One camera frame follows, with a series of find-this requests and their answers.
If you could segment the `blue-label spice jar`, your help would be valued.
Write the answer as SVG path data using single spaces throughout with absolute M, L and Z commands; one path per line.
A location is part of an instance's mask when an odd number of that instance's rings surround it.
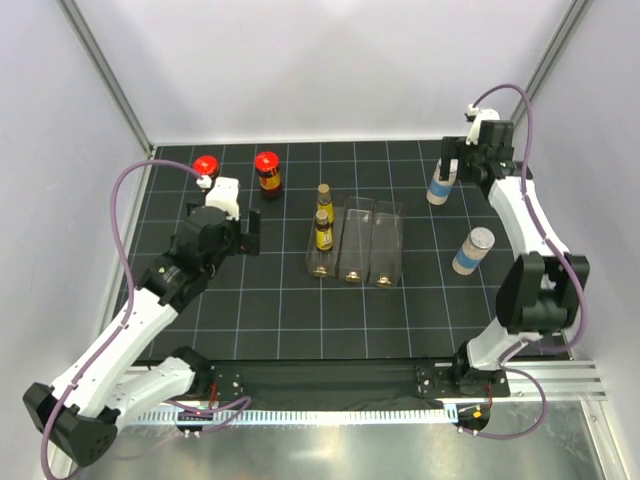
M 444 180 L 440 178 L 441 163 L 441 160 L 437 162 L 426 193 L 426 199 L 432 205 L 443 205 L 447 201 L 457 179 L 458 161 L 454 159 L 450 162 L 449 175 Z
M 473 228 L 452 260 L 452 268 L 459 275 L 471 275 L 495 244 L 495 236 L 486 227 Z

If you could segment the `red-lid sauce jar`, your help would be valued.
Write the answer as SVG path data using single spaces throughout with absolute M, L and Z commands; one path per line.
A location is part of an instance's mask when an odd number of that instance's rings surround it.
M 220 173 L 219 160 L 213 155 L 202 155 L 193 163 L 193 169 L 201 176 L 208 176 L 215 180 Z
M 271 151 L 260 152 L 254 160 L 260 191 L 265 198 L 277 198 L 282 192 L 279 156 Z

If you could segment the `small yellow-label bottle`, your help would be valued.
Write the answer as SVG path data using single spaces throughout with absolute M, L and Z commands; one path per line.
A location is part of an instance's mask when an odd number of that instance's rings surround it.
M 325 211 L 328 216 L 330 224 L 334 223 L 334 207 L 330 187 L 326 183 L 322 183 L 317 187 L 317 202 L 318 211 Z
M 315 221 L 315 245 L 319 251 L 329 251 L 333 248 L 334 239 L 330 216 L 326 210 L 317 210 Z

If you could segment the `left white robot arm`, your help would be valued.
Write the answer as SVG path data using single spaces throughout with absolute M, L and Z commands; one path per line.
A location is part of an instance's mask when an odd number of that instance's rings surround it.
M 33 383 L 23 402 L 42 435 L 41 468 L 53 478 L 48 448 L 73 463 L 98 461 L 120 430 L 154 406 L 185 395 L 201 400 L 213 383 L 209 360 L 193 348 L 176 348 L 159 366 L 126 381 L 123 376 L 151 341 L 207 288 L 229 256 L 260 252 L 261 216 L 248 229 L 223 207 L 193 207 L 169 248 L 128 286 L 123 309 L 87 351 L 51 384 Z

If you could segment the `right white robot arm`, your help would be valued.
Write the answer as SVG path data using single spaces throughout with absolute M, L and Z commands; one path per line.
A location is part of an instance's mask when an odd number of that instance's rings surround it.
M 467 116 L 469 133 L 442 141 L 444 167 L 456 165 L 497 213 L 514 263 L 496 296 L 495 318 L 464 342 L 445 379 L 456 396 L 480 396 L 505 376 L 503 364 L 533 342 L 571 327 L 583 307 L 588 260 L 559 240 L 537 199 L 533 176 L 514 160 L 514 125 L 493 110 Z

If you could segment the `clear acrylic organizer rack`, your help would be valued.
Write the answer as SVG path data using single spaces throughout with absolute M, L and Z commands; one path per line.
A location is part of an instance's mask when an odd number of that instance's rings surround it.
M 400 203 L 365 197 L 332 196 L 333 246 L 317 246 L 319 231 L 311 227 L 306 270 L 318 278 L 391 288 L 402 274 L 404 212 Z

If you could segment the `black grid mat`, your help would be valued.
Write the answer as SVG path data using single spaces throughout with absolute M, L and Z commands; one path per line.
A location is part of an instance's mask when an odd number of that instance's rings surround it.
M 239 180 L 243 210 L 261 213 L 261 252 L 224 261 L 205 292 L 140 354 L 163 360 L 180 346 L 212 360 L 449 357 L 495 314 L 513 255 L 502 223 L 480 190 L 455 185 L 431 205 L 426 188 L 435 141 L 159 146 L 158 159 L 193 162 L 213 155 Z M 282 192 L 265 198 L 258 153 L 280 159 Z M 402 276 L 391 288 L 320 279 L 306 270 L 315 190 L 395 201 L 404 212 Z M 452 260 L 469 232 L 486 227 L 495 244 L 468 276 Z

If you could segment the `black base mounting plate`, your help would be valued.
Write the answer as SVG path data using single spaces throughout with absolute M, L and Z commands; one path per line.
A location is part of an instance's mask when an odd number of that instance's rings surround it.
M 467 373 L 431 358 L 212 361 L 191 394 L 254 410 L 374 411 L 435 408 L 447 400 L 510 396 L 506 374 Z

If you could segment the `right aluminium frame post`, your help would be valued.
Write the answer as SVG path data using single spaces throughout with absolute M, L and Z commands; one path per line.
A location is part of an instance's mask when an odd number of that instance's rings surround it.
M 503 83 L 519 86 L 536 99 L 559 63 L 589 1 L 507 1 L 501 39 L 508 55 Z

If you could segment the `aluminium frame post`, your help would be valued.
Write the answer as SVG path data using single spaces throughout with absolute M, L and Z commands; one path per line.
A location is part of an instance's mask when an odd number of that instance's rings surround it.
M 508 55 L 503 83 L 519 86 L 536 99 L 559 63 L 589 1 L 507 1 L 501 39 Z
M 117 80 L 109 61 L 99 46 L 99 43 L 77 2 L 74 0 L 58 0 L 57 4 L 67 18 L 71 29 L 78 37 L 90 62 L 102 80 L 107 92 L 115 102 L 115 105 L 129 127 L 129 130 L 137 140 L 138 144 L 142 147 L 145 154 L 150 156 L 153 151 L 153 142 L 144 131 L 138 116 L 134 112 L 131 103 L 122 89 L 120 82 Z

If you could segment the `aluminium extrusion rail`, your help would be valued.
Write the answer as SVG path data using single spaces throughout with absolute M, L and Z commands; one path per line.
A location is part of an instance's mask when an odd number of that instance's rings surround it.
M 506 365 L 508 385 L 513 401 L 538 401 L 540 394 L 532 376 L 543 388 L 548 401 L 604 401 L 607 399 L 599 372 L 590 360 L 522 361 Z

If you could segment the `left aluminium frame post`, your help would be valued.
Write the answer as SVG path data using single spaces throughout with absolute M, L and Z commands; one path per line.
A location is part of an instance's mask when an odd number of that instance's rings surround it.
M 137 140 L 138 144 L 142 147 L 145 154 L 150 156 L 153 151 L 153 142 L 144 131 L 138 116 L 134 112 L 131 103 L 122 89 L 120 82 L 117 80 L 109 61 L 99 46 L 99 43 L 77 2 L 74 0 L 58 0 L 57 4 L 67 18 L 71 29 L 78 37 L 90 62 L 102 80 L 107 92 L 115 102 L 115 105 L 129 127 L 129 130 Z

